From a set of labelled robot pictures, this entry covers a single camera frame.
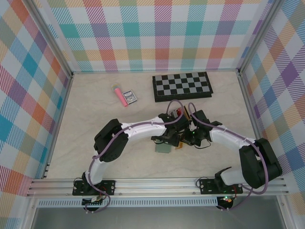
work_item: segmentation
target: chess board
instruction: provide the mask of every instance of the chess board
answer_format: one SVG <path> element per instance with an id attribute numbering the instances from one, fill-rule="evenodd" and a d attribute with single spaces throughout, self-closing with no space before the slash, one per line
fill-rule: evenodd
<path id="1" fill-rule="evenodd" d="M 212 97 L 212 86 L 206 72 L 157 75 L 152 77 L 155 102 L 173 99 Z"/>

